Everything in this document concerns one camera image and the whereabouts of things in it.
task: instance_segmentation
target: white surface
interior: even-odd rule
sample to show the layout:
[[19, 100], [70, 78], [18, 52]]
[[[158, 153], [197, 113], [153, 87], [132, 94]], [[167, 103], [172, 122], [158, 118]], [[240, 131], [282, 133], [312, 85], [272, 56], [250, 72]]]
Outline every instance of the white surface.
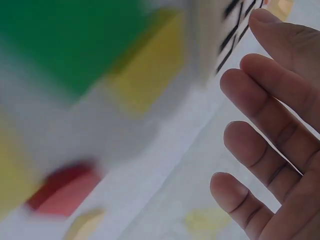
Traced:
[[[224, 146], [224, 129], [234, 120], [248, 119], [227, 101], [202, 130], [159, 193], [119, 240], [191, 240], [184, 225], [187, 214], [194, 209], [218, 207], [209, 189], [211, 176], [215, 172], [233, 174], [271, 210], [278, 210], [280, 204], [274, 196]], [[217, 235], [217, 240], [246, 239], [245, 233], [235, 222]]]

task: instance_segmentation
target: fingernail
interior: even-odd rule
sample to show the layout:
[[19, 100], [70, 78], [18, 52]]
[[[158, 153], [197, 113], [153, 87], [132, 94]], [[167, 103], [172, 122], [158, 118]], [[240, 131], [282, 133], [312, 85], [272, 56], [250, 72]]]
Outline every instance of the fingernail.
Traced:
[[252, 12], [251, 17], [264, 24], [281, 23], [281, 20], [265, 9], [257, 9]]
[[232, 125], [233, 123], [235, 123], [236, 121], [231, 121], [231, 122], [229, 122], [227, 125], [226, 125], [226, 127], [225, 127], [225, 129], [227, 129], [230, 125]]

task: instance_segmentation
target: palm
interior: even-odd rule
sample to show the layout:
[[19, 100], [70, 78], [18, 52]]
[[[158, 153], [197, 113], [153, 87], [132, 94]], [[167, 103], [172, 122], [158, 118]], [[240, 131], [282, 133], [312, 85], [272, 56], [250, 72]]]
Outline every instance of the palm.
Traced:
[[282, 206], [274, 214], [226, 173], [212, 177], [211, 192], [250, 239], [319, 239], [320, 141], [280, 101], [320, 132], [320, 33], [258, 18], [272, 19], [258, 10], [250, 27], [275, 61], [246, 56], [241, 70], [224, 74], [221, 89], [302, 174], [248, 123], [233, 122], [225, 130], [225, 145]]

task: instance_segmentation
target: toy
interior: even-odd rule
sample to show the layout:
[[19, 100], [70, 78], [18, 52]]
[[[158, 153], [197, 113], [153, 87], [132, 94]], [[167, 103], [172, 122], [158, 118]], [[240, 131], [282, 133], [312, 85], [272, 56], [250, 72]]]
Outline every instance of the toy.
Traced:
[[89, 162], [61, 168], [48, 176], [27, 205], [37, 214], [69, 217], [101, 179]]
[[105, 211], [101, 209], [92, 210], [86, 214], [78, 216], [63, 240], [87, 240], [94, 232], [105, 216]]
[[147, 27], [141, 0], [12, 0], [0, 34], [19, 57], [48, 74], [49, 88], [83, 95]]
[[182, 13], [159, 9], [151, 27], [107, 74], [107, 86], [116, 102], [142, 115], [164, 92], [184, 65]]
[[224, 66], [248, 30], [250, 13], [264, 0], [194, 0], [199, 77], [209, 80]]
[[267, 9], [280, 20], [285, 21], [289, 16], [293, 5], [294, 0], [271, 0]]
[[22, 152], [13, 131], [0, 118], [0, 220], [37, 190], [30, 172], [23, 166]]

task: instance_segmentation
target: black stripe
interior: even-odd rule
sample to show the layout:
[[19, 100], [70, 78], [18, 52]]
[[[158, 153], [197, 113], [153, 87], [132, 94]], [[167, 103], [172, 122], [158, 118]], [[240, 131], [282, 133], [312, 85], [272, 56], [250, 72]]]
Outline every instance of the black stripe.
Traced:
[[226, 61], [228, 60], [228, 58], [230, 57], [230, 55], [232, 54], [235, 44], [236, 44], [236, 38], [237, 36], [234, 36], [233, 38], [233, 43], [232, 43], [232, 48], [230, 49], [230, 51], [228, 52], [228, 54], [225, 56], [225, 58], [223, 59], [223, 61], [220, 63], [220, 65], [218, 66], [216, 73], [218, 73], [222, 67], [225, 65]]
[[230, 15], [230, 13], [232, 13], [232, 11], [235, 9], [235, 7], [240, 1], [241, 0], [232, 0], [229, 6], [224, 10], [223, 19], [226, 19]]
[[245, 11], [244, 17], [248, 16], [248, 14], [250, 13], [250, 11], [255, 7], [257, 3], [257, 0], [254, 0], [250, 6], [248, 7], [248, 9]]
[[249, 29], [249, 25], [247, 25], [244, 29], [244, 31], [240, 34], [240, 37], [239, 37], [239, 42], [240, 40], [244, 37], [244, 35], [246, 34], [246, 32], [248, 31]]
[[237, 32], [239, 25], [240, 25], [240, 21], [241, 21], [241, 15], [242, 15], [242, 10], [244, 8], [244, 3], [241, 3], [240, 6], [240, 11], [238, 14], [238, 20], [236, 25], [234, 26], [234, 28], [231, 30], [231, 32], [228, 34], [228, 36], [225, 38], [225, 40], [222, 42], [220, 49], [219, 49], [219, 54], [225, 49], [225, 47], [227, 46], [227, 44], [230, 42], [230, 40], [232, 39], [233, 35]]

